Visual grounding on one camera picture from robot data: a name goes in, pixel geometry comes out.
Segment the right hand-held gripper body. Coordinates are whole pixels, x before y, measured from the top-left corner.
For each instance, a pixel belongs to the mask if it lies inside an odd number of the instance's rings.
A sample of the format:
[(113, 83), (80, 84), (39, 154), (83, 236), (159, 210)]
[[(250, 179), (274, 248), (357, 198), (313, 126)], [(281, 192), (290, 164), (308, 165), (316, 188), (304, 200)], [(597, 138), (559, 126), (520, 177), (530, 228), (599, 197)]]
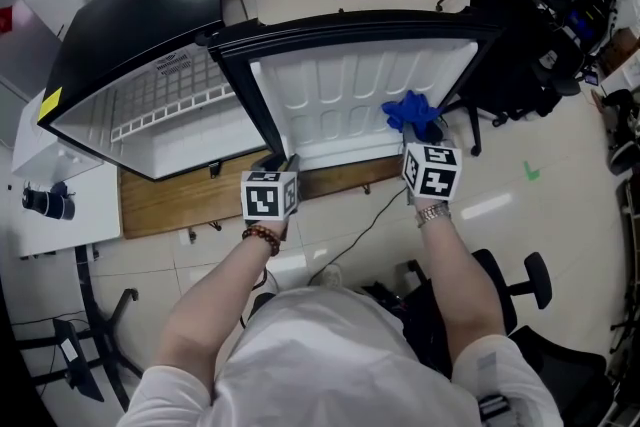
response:
[(462, 173), (462, 152), (451, 145), (429, 145), (416, 139), (404, 145), (401, 176), (413, 198), (451, 201)]

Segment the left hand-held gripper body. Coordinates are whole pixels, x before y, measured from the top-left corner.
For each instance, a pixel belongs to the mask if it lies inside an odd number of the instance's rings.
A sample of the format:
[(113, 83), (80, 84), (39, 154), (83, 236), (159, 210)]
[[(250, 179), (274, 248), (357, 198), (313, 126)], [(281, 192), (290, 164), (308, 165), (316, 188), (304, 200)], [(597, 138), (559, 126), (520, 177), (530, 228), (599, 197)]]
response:
[(244, 171), (241, 202), (246, 221), (286, 220), (298, 207), (298, 173)]

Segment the blue cleaning cloth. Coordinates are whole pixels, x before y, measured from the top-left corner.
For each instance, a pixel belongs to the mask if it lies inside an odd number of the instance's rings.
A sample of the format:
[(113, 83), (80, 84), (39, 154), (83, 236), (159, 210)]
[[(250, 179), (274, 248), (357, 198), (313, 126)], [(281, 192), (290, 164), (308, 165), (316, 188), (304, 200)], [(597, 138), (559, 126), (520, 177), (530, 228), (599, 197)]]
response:
[(387, 124), (399, 132), (403, 131), (405, 123), (411, 123), (414, 127), (416, 139), (425, 143), (426, 124), (436, 118), (440, 118), (441, 110), (432, 107), (426, 96), (407, 91), (400, 101), (389, 101), (381, 105), (383, 113), (387, 116)]

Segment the white fridge door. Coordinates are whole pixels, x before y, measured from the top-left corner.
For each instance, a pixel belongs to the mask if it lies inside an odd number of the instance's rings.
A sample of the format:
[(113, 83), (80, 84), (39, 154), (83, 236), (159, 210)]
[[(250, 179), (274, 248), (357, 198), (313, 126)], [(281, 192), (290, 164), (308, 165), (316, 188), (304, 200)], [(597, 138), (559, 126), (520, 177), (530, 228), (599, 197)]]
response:
[(249, 20), (222, 30), (209, 52), (264, 145), (314, 170), (399, 154), (383, 104), (412, 91), (444, 108), (501, 33), (473, 8), (369, 10)]

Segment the black mini fridge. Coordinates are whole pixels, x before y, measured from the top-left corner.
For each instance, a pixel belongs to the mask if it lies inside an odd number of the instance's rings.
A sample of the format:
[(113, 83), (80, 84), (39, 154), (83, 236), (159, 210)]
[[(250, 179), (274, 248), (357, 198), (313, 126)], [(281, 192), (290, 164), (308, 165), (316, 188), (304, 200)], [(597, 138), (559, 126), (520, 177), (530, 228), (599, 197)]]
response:
[(76, 13), (50, 72), (44, 98), (61, 87), (60, 102), (38, 123), (150, 181), (268, 149), (236, 94), (111, 141), (117, 84), (188, 45), (209, 51), (222, 30), (249, 20), (242, 0), (92, 0)]

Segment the person's left forearm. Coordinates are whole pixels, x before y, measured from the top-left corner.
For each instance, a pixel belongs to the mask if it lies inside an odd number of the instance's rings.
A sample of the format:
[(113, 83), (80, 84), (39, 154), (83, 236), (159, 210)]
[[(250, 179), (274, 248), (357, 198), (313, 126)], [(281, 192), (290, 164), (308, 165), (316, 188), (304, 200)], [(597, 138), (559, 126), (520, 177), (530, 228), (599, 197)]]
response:
[(212, 390), (218, 353), (272, 253), (268, 239), (251, 235), (193, 285), (169, 315), (154, 364), (185, 371)]

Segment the silver wristwatch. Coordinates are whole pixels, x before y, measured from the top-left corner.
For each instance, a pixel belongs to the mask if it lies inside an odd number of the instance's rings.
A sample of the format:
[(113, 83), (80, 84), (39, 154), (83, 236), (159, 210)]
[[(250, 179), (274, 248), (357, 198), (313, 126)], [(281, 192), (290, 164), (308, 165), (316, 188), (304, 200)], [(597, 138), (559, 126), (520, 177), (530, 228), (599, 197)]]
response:
[(438, 218), (450, 218), (451, 213), (447, 202), (438, 202), (433, 205), (419, 208), (416, 212), (416, 223), (418, 228)]

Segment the person's white shoe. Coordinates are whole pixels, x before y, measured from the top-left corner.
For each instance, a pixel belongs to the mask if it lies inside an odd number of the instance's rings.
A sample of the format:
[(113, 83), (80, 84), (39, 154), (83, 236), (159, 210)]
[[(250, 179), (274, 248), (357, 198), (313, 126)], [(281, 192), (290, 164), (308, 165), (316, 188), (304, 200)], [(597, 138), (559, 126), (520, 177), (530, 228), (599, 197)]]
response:
[(329, 264), (321, 272), (321, 285), (327, 288), (341, 288), (343, 286), (342, 272), (338, 265)]

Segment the black high-back chair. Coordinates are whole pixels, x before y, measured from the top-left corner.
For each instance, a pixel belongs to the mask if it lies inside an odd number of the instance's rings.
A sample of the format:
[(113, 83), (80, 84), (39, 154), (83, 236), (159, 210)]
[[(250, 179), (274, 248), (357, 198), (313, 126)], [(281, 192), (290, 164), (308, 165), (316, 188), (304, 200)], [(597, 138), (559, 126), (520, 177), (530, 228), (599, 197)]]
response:
[(483, 61), (458, 91), (446, 112), (464, 108), (474, 138), (470, 153), (482, 152), (481, 111), (495, 127), (528, 114), (544, 117), (564, 97), (580, 92), (575, 78), (583, 54), (558, 28), (542, 0), (470, 0), (470, 6), (497, 17), (503, 27)]

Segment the white plastic grid shelf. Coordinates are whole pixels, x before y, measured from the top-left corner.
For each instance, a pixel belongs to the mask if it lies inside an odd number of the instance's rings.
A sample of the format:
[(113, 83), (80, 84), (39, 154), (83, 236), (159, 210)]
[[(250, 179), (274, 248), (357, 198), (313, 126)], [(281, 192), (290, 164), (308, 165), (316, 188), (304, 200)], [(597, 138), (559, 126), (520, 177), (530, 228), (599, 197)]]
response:
[(115, 86), (111, 141), (234, 96), (209, 51), (188, 45), (152, 61)]

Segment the black waist pack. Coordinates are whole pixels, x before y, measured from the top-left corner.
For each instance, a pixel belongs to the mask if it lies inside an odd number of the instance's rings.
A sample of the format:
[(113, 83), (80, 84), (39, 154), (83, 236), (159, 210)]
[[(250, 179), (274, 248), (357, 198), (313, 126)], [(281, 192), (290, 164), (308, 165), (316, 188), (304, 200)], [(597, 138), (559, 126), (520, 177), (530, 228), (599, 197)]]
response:
[(382, 283), (364, 286), (363, 290), (402, 323), (402, 334), (418, 360), (447, 378), (452, 374), (452, 361), (447, 335), (437, 307), (430, 280), (419, 285), (404, 298)]

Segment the person's white shirt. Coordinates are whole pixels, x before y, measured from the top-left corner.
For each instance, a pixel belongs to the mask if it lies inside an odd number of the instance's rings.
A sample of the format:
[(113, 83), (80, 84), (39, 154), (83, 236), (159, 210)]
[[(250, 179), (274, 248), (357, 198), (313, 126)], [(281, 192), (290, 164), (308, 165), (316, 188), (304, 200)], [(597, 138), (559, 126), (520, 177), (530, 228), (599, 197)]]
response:
[(343, 289), (277, 295), (250, 319), (213, 387), (148, 369), (117, 427), (481, 427), (501, 397), (510, 427), (563, 427), (546, 386), (503, 335), (469, 345), (452, 374), (420, 363), (398, 319)]

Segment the yellow warning sticker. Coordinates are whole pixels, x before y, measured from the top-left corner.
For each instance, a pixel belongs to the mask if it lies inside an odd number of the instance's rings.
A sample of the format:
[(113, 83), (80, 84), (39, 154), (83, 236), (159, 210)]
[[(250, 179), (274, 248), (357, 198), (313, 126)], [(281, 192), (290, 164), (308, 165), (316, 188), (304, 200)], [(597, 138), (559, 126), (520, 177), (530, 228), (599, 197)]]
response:
[(39, 109), (39, 114), (38, 114), (38, 119), (37, 119), (38, 122), (41, 122), (52, 111), (54, 111), (56, 109), (56, 107), (58, 106), (58, 104), (60, 102), (61, 93), (62, 93), (62, 88), (59, 87), (52, 94), (50, 94), (49, 96), (47, 96), (46, 98), (43, 99), (43, 101), (41, 102), (40, 109)]

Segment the white microwave oven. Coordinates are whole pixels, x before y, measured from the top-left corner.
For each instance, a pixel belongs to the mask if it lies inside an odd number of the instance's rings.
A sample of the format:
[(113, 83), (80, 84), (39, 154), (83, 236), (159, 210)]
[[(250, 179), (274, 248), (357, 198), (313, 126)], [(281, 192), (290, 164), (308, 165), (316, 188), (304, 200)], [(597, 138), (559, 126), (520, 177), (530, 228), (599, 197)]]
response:
[(101, 166), (103, 161), (37, 125), (42, 90), (23, 109), (13, 149), (13, 175), (39, 185), (53, 185)]

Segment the black swivel chair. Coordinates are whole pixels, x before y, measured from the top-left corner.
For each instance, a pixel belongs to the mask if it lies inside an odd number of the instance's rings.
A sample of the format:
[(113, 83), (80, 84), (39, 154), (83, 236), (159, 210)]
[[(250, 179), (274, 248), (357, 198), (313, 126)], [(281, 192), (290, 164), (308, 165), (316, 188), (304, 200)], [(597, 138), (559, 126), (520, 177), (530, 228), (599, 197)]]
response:
[(508, 337), (549, 389), (565, 427), (598, 427), (614, 398), (613, 385), (606, 376), (605, 358), (560, 346), (529, 326), (517, 326), (514, 297), (531, 294), (540, 310), (551, 302), (551, 279), (541, 255), (533, 252), (524, 259), (528, 279), (512, 285), (506, 283), (489, 250), (475, 251), (472, 256), (494, 282)]

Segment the black power adapter box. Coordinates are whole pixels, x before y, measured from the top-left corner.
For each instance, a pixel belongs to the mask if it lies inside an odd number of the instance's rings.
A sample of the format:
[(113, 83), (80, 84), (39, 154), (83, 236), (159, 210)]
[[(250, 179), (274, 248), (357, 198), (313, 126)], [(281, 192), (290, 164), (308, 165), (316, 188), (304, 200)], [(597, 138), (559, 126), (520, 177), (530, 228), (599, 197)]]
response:
[(81, 341), (85, 338), (91, 338), (92, 334), (78, 333), (71, 321), (54, 319), (53, 326), (56, 343), (61, 349), (66, 363), (65, 379), (67, 383), (84, 397), (103, 402), (104, 397), (81, 347)]

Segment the silver tall fridge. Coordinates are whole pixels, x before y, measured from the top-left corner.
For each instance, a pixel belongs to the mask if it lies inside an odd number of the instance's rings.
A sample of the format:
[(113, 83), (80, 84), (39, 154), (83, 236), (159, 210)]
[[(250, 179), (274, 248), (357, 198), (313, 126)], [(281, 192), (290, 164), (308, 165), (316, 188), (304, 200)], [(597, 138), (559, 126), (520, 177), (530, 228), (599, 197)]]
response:
[(0, 0), (12, 7), (12, 31), (0, 34), (0, 83), (30, 101), (46, 88), (60, 40), (25, 0)]

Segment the black desk frame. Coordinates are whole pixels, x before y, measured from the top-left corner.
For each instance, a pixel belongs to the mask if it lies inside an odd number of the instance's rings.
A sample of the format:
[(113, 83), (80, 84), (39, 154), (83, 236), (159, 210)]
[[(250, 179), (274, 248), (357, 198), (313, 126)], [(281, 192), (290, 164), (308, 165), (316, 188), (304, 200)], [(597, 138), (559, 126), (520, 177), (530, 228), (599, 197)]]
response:
[[(83, 312), (85, 314), (84, 324), (86, 325), (84, 330), (79, 331), (76, 329), (76, 331), (78, 333), (84, 332), (85, 334), (92, 334), (91, 338), (85, 338), (81, 341), (81, 347), (87, 361), (92, 367), (92, 374), (93, 371), (98, 368), (104, 371), (117, 401), (121, 408), (126, 411), (130, 405), (130, 397), (124, 387), (120, 371), (124, 369), (138, 379), (142, 377), (143, 371), (121, 350), (116, 339), (116, 329), (127, 306), (130, 303), (139, 300), (139, 292), (135, 288), (124, 289), (113, 312), (109, 315), (104, 314), (100, 310), (94, 296), (93, 284), (89, 271), (88, 247), (86, 245), (75, 247), (74, 255), (80, 294), (83, 302)], [(54, 319), (71, 321), (74, 324), (72, 319), (67, 319), (63, 315), (58, 315), (50, 319), (52, 325)], [(53, 349), (52, 354), (54, 356), (61, 355), (64, 360), (62, 351), (56, 343), (55, 331), (52, 336), (18, 340), (16, 344), (19, 352), (51, 347)], [(57, 381), (64, 381), (67, 383), (65, 379), (66, 370), (67, 368), (64, 360), (64, 366), (61, 369), (56, 370), (51, 368), (45, 374), (31, 377), (29, 381), (34, 387), (44, 390), (47, 385)]]

